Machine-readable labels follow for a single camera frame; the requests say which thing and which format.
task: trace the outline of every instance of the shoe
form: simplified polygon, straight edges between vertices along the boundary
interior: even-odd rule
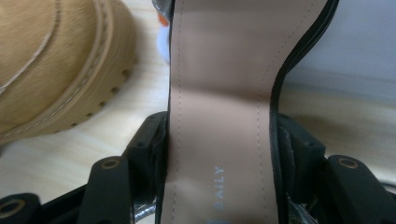
[[[76,126],[130,73],[121,0],[4,0],[0,11],[0,144]]]
[[[176,0],[168,174],[157,223],[288,223],[278,98],[337,3]]]

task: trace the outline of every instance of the beige insole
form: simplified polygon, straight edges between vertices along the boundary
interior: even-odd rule
[[[325,1],[176,1],[162,223],[277,223],[270,98]]]

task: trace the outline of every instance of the suede boot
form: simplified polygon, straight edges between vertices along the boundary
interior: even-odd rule
[[[129,74],[134,43],[121,0],[2,0],[0,144],[91,117]]]

